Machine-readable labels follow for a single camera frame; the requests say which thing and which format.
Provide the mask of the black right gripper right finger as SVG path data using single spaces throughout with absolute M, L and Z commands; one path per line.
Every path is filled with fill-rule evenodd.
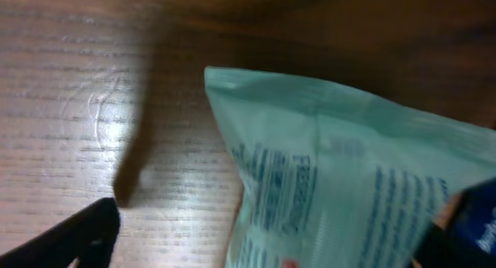
M 461 260 L 449 236 L 438 225 L 432 224 L 407 268 L 455 268 Z

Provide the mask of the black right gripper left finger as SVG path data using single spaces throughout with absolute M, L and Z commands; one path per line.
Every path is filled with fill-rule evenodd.
M 108 268 L 120 228 L 114 198 L 102 198 L 36 238 L 1 255 L 2 267 Z

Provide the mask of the teal snack wrapper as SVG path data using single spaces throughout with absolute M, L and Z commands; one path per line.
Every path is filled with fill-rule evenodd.
M 405 267 L 432 219 L 495 177 L 491 129 L 310 77 L 205 69 L 243 182 L 228 267 Z

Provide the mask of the blue tissue pack box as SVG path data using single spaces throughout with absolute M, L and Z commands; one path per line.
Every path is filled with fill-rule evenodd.
M 435 224 L 441 267 L 495 268 L 495 181 L 453 195 Z

